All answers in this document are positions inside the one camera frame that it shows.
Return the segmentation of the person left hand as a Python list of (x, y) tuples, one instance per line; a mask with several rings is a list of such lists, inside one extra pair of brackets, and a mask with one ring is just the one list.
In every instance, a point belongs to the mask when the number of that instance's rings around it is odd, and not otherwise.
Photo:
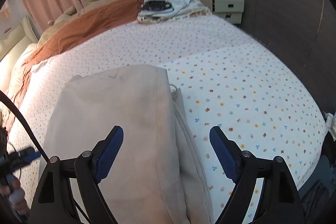
[(25, 199), (25, 191), (18, 178), (12, 174), (7, 175), (8, 185), (1, 185), (1, 195), (9, 199), (12, 209), (22, 216), (29, 216), (30, 208)]

